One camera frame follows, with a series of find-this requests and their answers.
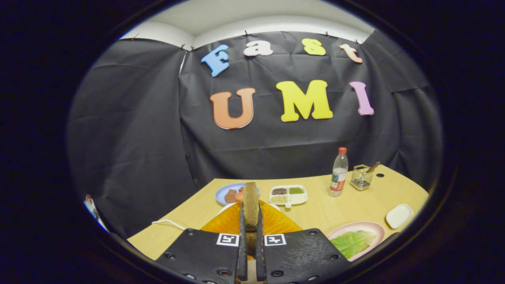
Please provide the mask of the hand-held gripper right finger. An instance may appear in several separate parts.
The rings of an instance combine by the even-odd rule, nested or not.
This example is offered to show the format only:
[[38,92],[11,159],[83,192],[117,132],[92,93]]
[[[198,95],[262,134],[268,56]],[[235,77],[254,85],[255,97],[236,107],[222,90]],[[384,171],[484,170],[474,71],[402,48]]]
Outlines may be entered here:
[[351,262],[317,228],[289,233],[266,234],[264,214],[269,204],[261,205],[258,228],[256,271],[265,284],[331,284],[342,281],[341,273]]

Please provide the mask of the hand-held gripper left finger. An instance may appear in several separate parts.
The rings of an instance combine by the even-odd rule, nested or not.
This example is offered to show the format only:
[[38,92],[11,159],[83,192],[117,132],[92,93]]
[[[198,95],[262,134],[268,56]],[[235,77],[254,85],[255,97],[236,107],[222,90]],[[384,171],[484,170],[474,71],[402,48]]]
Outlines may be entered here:
[[156,263],[191,284],[238,284],[247,280],[245,230],[228,234],[186,228]]

